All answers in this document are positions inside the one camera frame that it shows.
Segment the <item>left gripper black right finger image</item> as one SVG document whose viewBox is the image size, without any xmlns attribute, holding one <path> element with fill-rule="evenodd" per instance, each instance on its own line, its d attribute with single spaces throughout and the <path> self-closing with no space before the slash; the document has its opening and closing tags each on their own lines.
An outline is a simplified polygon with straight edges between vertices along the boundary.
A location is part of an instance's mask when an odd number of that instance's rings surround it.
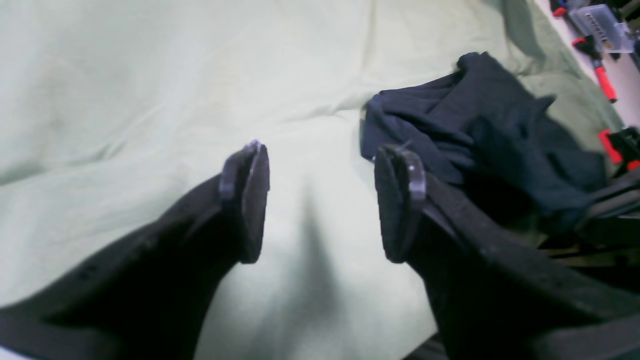
<svg viewBox="0 0 640 360">
<path fill-rule="evenodd" d="M 639 296 L 521 244 L 416 153 L 378 148 L 382 246 L 425 284 L 450 360 L 637 360 Z"/>
</svg>

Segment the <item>black left gripper left finger image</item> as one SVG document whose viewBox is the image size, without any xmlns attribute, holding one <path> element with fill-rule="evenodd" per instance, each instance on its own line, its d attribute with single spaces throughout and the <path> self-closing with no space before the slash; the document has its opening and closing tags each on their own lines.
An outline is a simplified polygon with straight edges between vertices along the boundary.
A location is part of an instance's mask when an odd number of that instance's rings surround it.
<svg viewBox="0 0 640 360">
<path fill-rule="evenodd" d="M 192 360 L 218 285 L 261 254 L 268 150 L 252 141 L 162 216 L 1 308 L 3 360 Z"/>
</svg>

